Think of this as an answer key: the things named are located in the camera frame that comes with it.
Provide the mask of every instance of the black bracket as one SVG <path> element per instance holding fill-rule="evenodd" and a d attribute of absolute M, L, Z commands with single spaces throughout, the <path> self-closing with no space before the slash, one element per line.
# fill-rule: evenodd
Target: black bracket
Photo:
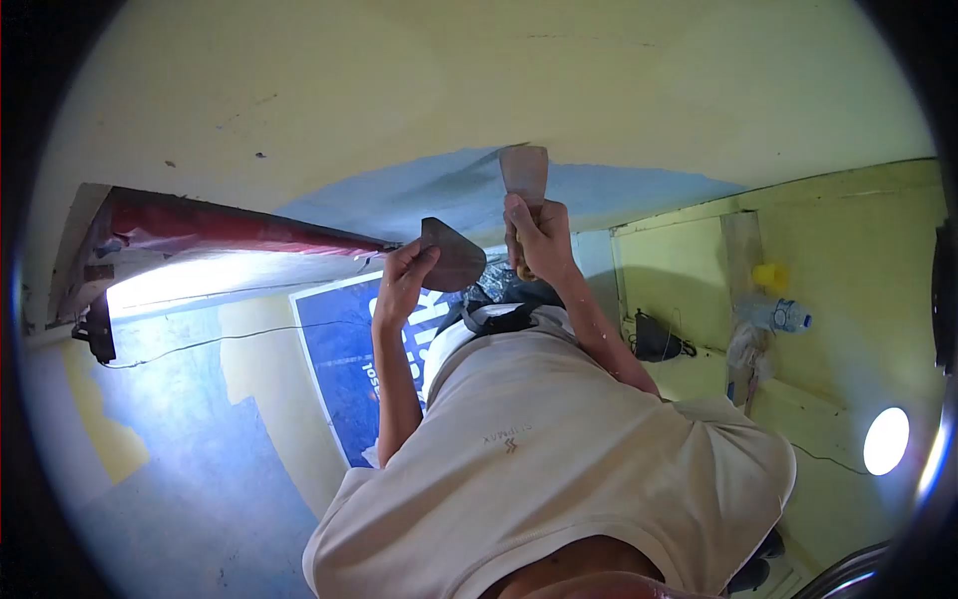
<path fill-rule="evenodd" d="M 116 359 L 117 352 L 113 346 L 113 328 L 110 326 L 110 308 L 106 303 L 106 293 L 90 302 L 90 310 L 80 317 L 70 335 L 74 339 L 89 343 L 90 353 L 100 364 Z"/>

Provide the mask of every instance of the white t-shirt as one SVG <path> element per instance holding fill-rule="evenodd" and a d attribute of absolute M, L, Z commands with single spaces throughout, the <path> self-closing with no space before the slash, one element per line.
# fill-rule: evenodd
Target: white t-shirt
<path fill-rule="evenodd" d="M 346 472 L 309 539 L 317 596 L 471 599 L 596 535 L 671 587 L 725 587 L 782 514 L 791 446 L 724 397 L 661 403 L 619 383 L 549 320 L 433 365 L 419 428 L 385 469 Z"/>

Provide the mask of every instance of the fluorescent light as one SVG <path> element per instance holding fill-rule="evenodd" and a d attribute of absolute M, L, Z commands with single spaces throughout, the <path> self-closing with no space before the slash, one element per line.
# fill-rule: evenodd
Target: fluorescent light
<path fill-rule="evenodd" d="M 872 422 L 865 436 L 865 468 L 875 476 L 898 466 L 908 447 L 908 416 L 900 407 L 889 407 Z"/>
<path fill-rule="evenodd" d="M 240 288 L 262 269 L 262 262 L 256 254 L 236 253 L 160 266 L 109 288 L 110 316 L 147 313 Z"/>

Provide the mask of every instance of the poster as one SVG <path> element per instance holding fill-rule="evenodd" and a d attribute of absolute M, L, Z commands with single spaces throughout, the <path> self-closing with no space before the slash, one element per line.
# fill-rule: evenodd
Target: poster
<path fill-rule="evenodd" d="M 297 324 L 315 375 L 320 401 L 351 467 L 370 467 L 363 456 L 379 432 L 379 385 L 370 327 L 381 272 L 370 273 L 290 295 Z M 429 345 L 459 293 L 422 289 L 419 304 L 402 329 L 409 369 L 422 397 L 422 368 Z"/>

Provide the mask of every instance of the putty knife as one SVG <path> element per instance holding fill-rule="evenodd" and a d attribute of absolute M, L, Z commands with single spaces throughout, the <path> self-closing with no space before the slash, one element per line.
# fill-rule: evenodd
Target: putty knife
<path fill-rule="evenodd" d="M 509 146 L 499 151 L 499 168 L 502 170 L 502 182 L 506 185 L 507 194 L 518 194 L 526 205 L 533 219 L 538 220 L 539 211 L 545 201 L 545 184 L 549 175 L 549 151 L 542 146 Z M 522 241 L 519 242 L 519 264 L 515 274 L 523 281 L 535 281 L 537 277 L 526 265 L 521 255 Z"/>
<path fill-rule="evenodd" d="M 434 291 L 462 291 L 479 280 L 486 269 L 486 252 L 439 219 L 422 219 L 421 248 L 439 247 L 439 261 L 425 275 L 422 286 Z"/>

